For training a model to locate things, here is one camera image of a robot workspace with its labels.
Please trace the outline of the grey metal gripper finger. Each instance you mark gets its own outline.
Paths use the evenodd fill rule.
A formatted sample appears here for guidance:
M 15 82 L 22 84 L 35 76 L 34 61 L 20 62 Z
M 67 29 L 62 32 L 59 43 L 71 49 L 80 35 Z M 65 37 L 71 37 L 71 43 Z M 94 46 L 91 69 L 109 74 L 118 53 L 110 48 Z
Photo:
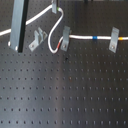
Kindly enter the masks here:
M 14 0 L 11 33 L 8 45 L 14 51 L 23 51 L 25 26 L 29 0 Z

